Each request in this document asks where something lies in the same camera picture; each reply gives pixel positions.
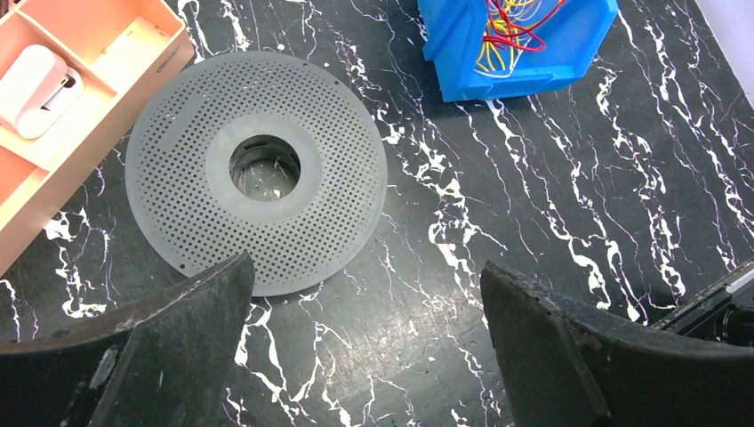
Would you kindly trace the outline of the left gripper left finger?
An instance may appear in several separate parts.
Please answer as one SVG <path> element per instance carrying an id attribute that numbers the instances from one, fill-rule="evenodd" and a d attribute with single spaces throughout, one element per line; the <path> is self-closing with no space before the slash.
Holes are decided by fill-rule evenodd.
<path id="1" fill-rule="evenodd" d="M 253 284 L 241 253 L 55 334 L 3 343 L 2 425 L 218 425 Z"/>

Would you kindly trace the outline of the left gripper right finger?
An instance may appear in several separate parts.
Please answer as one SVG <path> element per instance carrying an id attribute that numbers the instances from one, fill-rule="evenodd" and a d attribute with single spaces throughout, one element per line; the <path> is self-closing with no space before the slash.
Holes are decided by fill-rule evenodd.
<path id="1" fill-rule="evenodd" d="M 494 262 L 480 289 L 518 426 L 753 423 L 753 345 L 643 326 Z"/>

